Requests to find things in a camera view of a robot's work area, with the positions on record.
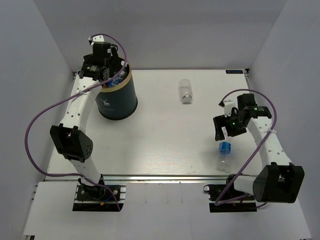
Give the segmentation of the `clear bottle dark blue label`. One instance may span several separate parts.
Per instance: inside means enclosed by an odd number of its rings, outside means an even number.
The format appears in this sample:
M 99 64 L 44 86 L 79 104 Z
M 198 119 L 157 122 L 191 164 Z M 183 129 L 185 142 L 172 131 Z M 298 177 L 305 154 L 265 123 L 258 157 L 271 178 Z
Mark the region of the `clear bottle dark blue label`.
M 110 82 L 107 83 L 107 87 L 108 88 L 115 87 L 115 86 L 121 84 L 123 81 L 124 81 L 124 79 L 121 77 L 114 78 L 113 80 L 111 80 Z

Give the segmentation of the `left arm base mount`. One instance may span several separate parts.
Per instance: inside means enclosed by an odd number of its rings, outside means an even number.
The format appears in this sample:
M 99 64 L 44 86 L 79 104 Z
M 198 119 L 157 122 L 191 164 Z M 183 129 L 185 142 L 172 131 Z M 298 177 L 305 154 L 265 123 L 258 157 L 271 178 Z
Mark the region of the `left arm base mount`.
M 107 185 L 112 193 L 100 186 L 78 184 L 73 201 L 73 212 L 120 212 L 125 201 L 124 185 Z

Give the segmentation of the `small clear bottle blue label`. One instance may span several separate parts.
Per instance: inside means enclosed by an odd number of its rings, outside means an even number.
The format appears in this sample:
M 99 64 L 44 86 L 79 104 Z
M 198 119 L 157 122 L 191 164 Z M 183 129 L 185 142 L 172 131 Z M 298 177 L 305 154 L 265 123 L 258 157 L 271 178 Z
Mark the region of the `small clear bottle blue label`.
M 217 169 L 225 173 L 231 170 L 232 138 L 225 127 L 222 128 L 224 139 L 219 141 Z

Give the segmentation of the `large clear unlabelled bottle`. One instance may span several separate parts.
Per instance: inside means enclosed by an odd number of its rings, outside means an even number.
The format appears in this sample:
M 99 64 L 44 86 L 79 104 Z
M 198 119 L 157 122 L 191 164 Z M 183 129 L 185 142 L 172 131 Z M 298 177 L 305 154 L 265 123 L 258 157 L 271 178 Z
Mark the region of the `large clear unlabelled bottle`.
M 126 70 L 123 70 L 119 75 L 118 75 L 118 77 L 120 77 L 120 78 L 122 78 L 123 80 L 125 80 L 126 79 L 126 77 L 127 77 L 127 71 Z

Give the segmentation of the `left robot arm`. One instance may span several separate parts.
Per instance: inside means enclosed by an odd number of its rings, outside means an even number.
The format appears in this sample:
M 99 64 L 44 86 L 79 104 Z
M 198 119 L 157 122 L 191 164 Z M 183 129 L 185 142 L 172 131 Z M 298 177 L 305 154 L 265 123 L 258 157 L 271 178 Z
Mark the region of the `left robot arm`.
M 76 169 L 80 183 L 89 186 L 88 193 L 99 200 L 105 196 L 106 187 L 93 159 L 93 141 L 86 135 L 88 118 L 103 85 L 124 69 L 118 55 L 118 46 L 109 42 L 91 43 L 92 53 L 84 62 L 75 79 L 78 86 L 69 101 L 66 113 L 58 125 L 52 125 L 50 136 L 57 152 Z

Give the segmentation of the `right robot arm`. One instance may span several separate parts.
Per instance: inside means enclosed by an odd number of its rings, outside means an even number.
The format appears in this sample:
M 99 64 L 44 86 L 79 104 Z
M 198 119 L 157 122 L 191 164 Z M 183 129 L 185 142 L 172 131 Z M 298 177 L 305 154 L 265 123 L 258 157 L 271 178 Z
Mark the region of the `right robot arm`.
M 218 152 L 227 156 L 232 151 L 230 138 L 249 132 L 256 149 L 240 170 L 230 175 L 226 186 L 215 200 L 215 206 L 253 196 L 261 203 L 293 204 L 300 191 L 305 171 L 294 165 L 286 155 L 275 131 L 278 115 L 272 109 L 259 106 L 255 90 L 244 89 L 237 101 L 223 97 L 219 106 L 222 115 L 213 118 Z

